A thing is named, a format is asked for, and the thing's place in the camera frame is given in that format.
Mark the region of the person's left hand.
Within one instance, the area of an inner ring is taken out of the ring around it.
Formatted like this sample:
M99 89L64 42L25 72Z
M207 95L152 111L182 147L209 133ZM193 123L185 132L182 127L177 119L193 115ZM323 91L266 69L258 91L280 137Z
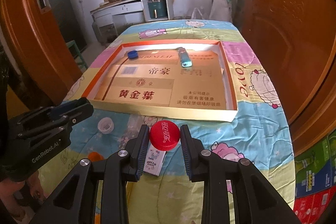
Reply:
M37 170L21 182L1 181L1 223L29 223L46 196Z

